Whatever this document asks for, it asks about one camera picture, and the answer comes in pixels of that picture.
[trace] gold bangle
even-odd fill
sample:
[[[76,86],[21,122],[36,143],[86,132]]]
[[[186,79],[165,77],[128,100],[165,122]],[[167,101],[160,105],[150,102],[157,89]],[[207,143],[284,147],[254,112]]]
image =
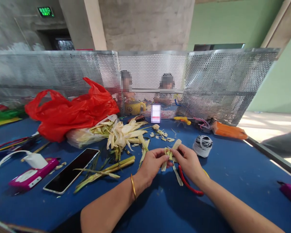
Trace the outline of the gold bangle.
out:
[[[133,187],[133,192],[134,192],[134,196],[135,196],[135,200],[136,200],[136,191],[135,191],[135,186],[134,186],[134,181],[133,181],[133,174],[130,174],[130,179],[132,180],[132,187]]]

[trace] orange object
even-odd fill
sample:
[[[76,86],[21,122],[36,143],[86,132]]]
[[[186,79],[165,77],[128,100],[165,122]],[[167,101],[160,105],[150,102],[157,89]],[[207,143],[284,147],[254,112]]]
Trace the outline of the orange object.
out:
[[[215,135],[229,138],[237,138],[241,140],[245,140],[248,138],[248,135],[243,129],[235,126],[224,125],[217,121],[212,124],[212,131]]]

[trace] hand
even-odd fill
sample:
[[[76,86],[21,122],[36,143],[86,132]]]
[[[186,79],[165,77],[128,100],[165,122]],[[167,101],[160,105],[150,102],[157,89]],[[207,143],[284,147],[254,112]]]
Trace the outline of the hand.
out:
[[[136,179],[143,183],[145,188],[149,187],[162,164],[168,159],[169,156],[165,155],[163,148],[148,151],[139,171],[135,175]],[[173,166],[173,163],[168,161],[167,167],[171,166]]]
[[[171,152],[176,157],[182,170],[189,179],[202,189],[203,185],[210,181],[210,178],[201,167],[197,154],[183,144],[180,144],[178,150],[183,153],[183,156],[177,150],[171,149]]]

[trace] plastic bag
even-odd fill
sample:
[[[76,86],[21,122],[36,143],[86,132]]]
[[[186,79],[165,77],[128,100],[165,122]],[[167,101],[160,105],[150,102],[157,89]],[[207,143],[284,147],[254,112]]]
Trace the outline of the plastic bag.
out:
[[[88,94],[67,100],[59,92],[45,90],[25,105],[26,113],[41,121],[38,132],[49,141],[61,142],[64,135],[74,128],[89,128],[120,110],[110,93],[89,78],[83,78],[91,88]],[[50,93],[52,100],[39,106],[42,98]]]
[[[102,122],[105,122],[106,120],[110,120],[111,122],[114,122],[117,120],[117,115],[113,114],[111,116],[108,116],[107,118],[97,123],[95,126],[100,125]],[[108,138],[108,137],[104,137],[101,134],[93,134],[90,131],[90,128],[72,129],[66,134],[66,137],[70,145],[79,149],[89,144],[92,144],[94,142],[99,142],[105,138]]]

